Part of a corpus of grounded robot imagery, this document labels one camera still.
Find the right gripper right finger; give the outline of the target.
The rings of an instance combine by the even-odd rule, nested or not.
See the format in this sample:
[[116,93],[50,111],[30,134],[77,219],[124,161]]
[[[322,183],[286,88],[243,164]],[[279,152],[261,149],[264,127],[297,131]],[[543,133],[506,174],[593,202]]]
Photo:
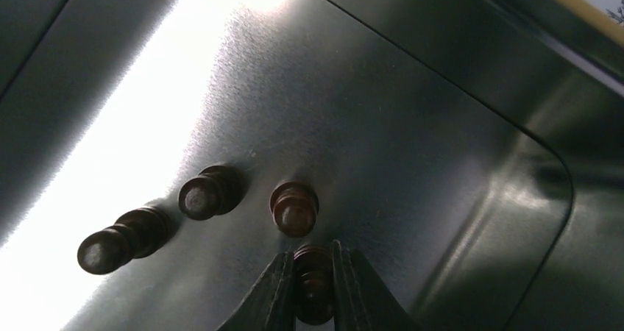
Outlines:
[[334,240],[336,330],[421,330],[386,287],[363,253]]

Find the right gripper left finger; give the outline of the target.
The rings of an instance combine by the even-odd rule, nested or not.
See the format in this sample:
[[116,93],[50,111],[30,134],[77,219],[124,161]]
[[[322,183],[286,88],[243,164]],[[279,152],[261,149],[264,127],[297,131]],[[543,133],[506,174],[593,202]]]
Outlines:
[[294,330],[294,254],[282,252],[260,274],[219,330]]

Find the brown chess piece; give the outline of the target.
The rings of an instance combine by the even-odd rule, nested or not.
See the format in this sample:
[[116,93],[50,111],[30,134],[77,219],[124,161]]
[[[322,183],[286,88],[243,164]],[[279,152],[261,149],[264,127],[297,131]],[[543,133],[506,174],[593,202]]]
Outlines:
[[154,206],[139,207],[86,237],[77,250],[77,262],[89,274],[109,274],[132,260],[154,254],[172,232],[171,218],[164,211]]
[[269,210],[279,231],[290,238],[303,238],[316,224],[319,200],[310,185],[289,181],[274,189]]
[[294,253],[294,312],[309,325],[321,325],[334,315],[333,259],[328,248],[302,246]]
[[178,206],[182,214],[205,221],[234,210],[244,196],[244,183],[228,165],[212,165],[189,179],[180,188]]

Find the gold tin tray with pieces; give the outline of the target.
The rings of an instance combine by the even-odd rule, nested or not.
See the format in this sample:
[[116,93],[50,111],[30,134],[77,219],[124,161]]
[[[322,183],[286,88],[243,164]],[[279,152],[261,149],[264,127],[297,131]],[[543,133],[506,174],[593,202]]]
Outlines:
[[[210,166],[244,196],[195,221]],[[303,238],[269,210],[289,181]],[[168,242],[83,271],[143,206]],[[216,330],[334,240],[423,330],[621,330],[623,28],[585,0],[1,0],[3,330]]]

